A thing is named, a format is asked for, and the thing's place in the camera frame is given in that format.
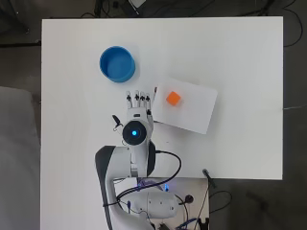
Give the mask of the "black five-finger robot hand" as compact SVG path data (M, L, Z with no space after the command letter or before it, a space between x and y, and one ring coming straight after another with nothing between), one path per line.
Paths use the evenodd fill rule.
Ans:
M154 128L154 118L152 114L152 100L149 93L136 90L133 94L129 91L126 94L127 120L122 124L120 119L113 115L115 122L114 131L122 131L124 126L132 120L145 123L148 127Z

